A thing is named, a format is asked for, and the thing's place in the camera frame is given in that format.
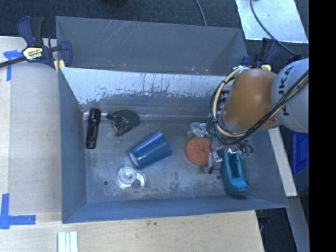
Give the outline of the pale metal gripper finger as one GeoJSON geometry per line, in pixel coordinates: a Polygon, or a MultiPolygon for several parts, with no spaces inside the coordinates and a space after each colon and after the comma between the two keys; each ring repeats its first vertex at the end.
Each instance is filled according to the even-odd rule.
{"type": "Polygon", "coordinates": [[[217,151],[212,151],[208,156],[208,163],[202,167],[205,173],[212,173],[221,168],[223,158],[218,154],[217,151]]]}
{"type": "Polygon", "coordinates": [[[204,122],[193,122],[190,124],[189,130],[187,131],[187,138],[191,139],[193,137],[204,138],[208,136],[206,130],[206,123],[204,122]]]}

